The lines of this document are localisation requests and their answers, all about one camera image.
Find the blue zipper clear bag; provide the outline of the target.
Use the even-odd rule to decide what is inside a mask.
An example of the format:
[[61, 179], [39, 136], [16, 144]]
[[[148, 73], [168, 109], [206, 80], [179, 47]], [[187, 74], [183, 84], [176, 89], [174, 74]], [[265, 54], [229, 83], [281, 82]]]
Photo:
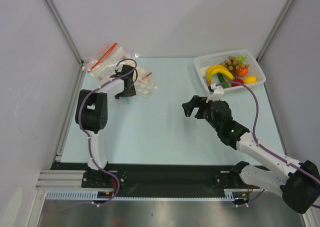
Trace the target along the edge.
[[125, 82], [121, 79], [114, 80], [110, 83], [107, 83], [104, 87], [101, 88], [100, 92], [107, 94], [108, 103], [115, 101], [120, 101], [121, 99], [128, 98], [129, 96], [120, 99], [115, 99], [115, 95], [125, 91]]

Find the brown longan bunch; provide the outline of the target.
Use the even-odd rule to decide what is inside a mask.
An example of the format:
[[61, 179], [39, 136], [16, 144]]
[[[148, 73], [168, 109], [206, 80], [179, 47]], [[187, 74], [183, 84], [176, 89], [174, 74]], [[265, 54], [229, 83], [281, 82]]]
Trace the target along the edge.
[[236, 60], [236, 57], [232, 55], [229, 55], [228, 58], [220, 64], [223, 67], [226, 67], [233, 74], [236, 74], [242, 65], [242, 63], [239, 60]]

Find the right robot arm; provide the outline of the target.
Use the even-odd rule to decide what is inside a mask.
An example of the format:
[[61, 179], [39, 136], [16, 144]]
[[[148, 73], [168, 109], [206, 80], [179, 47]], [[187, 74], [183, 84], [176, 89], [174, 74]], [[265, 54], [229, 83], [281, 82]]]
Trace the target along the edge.
[[230, 175], [231, 183], [242, 188], [245, 184], [265, 189], [280, 196], [295, 212], [305, 214], [320, 196], [320, 173], [317, 166], [306, 160], [301, 162], [264, 146], [248, 128], [235, 121], [226, 101], [209, 100], [195, 95], [183, 103], [186, 117], [195, 108], [195, 118], [206, 120], [226, 146], [258, 161], [266, 170], [241, 161]]

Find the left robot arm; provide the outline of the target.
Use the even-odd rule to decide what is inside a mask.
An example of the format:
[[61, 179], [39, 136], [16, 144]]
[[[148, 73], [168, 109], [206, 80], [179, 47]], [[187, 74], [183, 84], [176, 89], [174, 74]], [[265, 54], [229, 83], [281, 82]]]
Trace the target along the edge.
[[108, 164], [107, 154], [99, 141], [99, 132], [108, 122], [108, 95], [116, 100], [135, 96], [137, 79], [136, 67], [123, 64], [106, 83], [93, 90], [82, 89], [79, 92], [75, 122], [86, 134], [89, 153], [87, 165], [96, 171], [92, 181], [99, 187], [105, 187], [110, 182], [110, 174], [104, 171]]

